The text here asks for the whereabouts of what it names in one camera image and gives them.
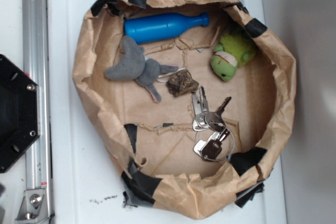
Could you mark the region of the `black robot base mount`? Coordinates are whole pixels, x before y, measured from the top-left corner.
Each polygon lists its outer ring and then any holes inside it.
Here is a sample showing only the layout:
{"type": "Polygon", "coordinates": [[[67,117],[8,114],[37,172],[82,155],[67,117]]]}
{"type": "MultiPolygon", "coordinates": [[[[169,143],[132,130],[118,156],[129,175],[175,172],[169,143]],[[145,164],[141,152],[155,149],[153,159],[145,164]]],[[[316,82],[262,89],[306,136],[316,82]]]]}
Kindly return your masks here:
{"type": "Polygon", "coordinates": [[[1,55],[1,173],[39,137],[38,85],[1,55]]]}

